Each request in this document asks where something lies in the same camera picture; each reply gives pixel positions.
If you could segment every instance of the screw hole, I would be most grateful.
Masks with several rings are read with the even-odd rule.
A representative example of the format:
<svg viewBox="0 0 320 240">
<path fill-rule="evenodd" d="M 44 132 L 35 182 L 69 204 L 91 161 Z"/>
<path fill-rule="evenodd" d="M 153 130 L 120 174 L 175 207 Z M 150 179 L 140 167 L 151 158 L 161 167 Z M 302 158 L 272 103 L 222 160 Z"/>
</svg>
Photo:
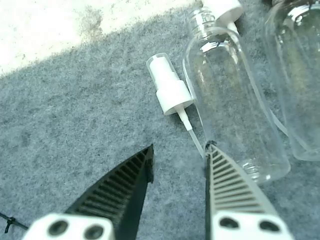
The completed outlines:
<svg viewBox="0 0 320 240">
<path fill-rule="evenodd" d="M 228 229 L 237 229 L 239 228 L 239 224 L 237 221 L 228 218 L 228 217 L 224 217 L 220 220 L 220 225 L 222 227 L 228 228 Z"/>
<path fill-rule="evenodd" d="M 63 234 L 68 227 L 68 223 L 64 220 L 56 221 L 49 228 L 49 234 L 52 236 L 58 236 Z"/>
<path fill-rule="evenodd" d="M 262 221 L 260 222 L 260 228 L 262 230 L 267 230 L 267 231 L 271 231 L 271 232 L 279 232 L 280 228 L 274 224 L 273 222 L 270 221 Z"/>
<path fill-rule="evenodd" d="M 96 240 L 102 236 L 104 229 L 99 225 L 93 225 L 89 227 L 85 233 L 84 237 L 88 240 Z"/>
</svg>

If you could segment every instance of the black cable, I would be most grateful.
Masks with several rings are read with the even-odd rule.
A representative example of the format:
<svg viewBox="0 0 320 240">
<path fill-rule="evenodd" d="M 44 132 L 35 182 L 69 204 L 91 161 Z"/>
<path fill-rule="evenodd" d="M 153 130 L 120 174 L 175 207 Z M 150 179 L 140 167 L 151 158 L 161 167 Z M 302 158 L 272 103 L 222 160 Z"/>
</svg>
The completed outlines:
<svg viewBox="0 0 320 240">
<path fill-rule="evenodd" d="M 8 217 L 7 215 L 0 212 L 0 217 L 4 218 L 6 220 L 6 227 L 4 230 L 4 233 L 7 234 L 9 231 L 10 225 L 16 225 L 24 230 L 28 230 L 28 227 L 26 225 L 23 225 L 22 223 L 18 222 L 13 216 Z"/>
</svg>

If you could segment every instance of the white spray nozzle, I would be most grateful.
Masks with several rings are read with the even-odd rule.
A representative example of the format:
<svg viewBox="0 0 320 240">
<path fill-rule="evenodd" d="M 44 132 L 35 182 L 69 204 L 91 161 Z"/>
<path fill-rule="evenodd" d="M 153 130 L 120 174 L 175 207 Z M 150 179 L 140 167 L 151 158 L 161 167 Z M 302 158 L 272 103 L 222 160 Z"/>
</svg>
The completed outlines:
<svg viewBox="0 0 320 240">
<path fill-rule="evenodd" d="M 216 20 L 228 29 L 238 32 L 235 21 L 244 13 L 238 0 L 202 0 L 203 6 L 210 9 Z"/>
<path fill-rule="evenodd" d="M 178 113 L 185 129 L 204 158 L 204 150 L 197 139 L 185 108 L 193 103 L 193 99 L 184 81 L 180 80 L 174 66 L 166 53 L 158 53 L 146 61 L 146 67 L 156 88 L 156 96 L 164 115 Z"/>
</svg>

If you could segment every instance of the carpet surface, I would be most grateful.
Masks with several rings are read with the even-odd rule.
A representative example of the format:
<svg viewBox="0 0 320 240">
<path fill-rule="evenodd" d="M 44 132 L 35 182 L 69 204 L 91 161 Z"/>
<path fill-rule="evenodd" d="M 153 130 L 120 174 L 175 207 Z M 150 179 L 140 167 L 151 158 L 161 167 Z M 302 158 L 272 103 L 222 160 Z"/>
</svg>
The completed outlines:
<svg viewBox="0 0 320 240">
<path fill-rule="evenodd" d="M 107 171 L 154 144 L 155 180 L 137 239 L 204 240 L 204 163 L 179 117 L 163 116 L 146 68 L 149 57 L 165 52 L 184 79 L 185 18 L 201 3 L 46 2 L 0 0 L 0 212 L 26 225 L 61 213 Z M 279 114 L 262 44 L 270 4 L 241 2 L 245 14 L 236 24 Z M 195 107 L 186 111 L 203 142 Z M 297 240 L 317 240 L 320 163 L 295 160 L 282 138 L 291 172 L 262 189 Z M 5 226 L 0 218 L 1 240 L 22 238 L 21 228 L 4 234 Z"/>
</svg>

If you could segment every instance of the clear plastic bottle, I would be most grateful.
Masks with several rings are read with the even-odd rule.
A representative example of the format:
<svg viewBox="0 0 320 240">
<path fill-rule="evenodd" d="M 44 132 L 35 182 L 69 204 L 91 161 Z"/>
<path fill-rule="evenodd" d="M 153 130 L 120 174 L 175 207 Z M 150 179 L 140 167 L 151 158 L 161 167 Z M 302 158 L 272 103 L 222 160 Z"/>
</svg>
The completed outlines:
<svg viewBox="0 0 320 240">
<path fill-rule="evenodd" d="M 272 3 L 264 40 L 292 152 L 320 161 L 320 2 Z"/>
<path fill-rule="evenodd" d="M 205 7 L 187 24 L 182 66 L 206 140 L 216 141 L 257 183 L 283 177 L 290 164 L 238 34 L 216 26 Z"/>
</svg>

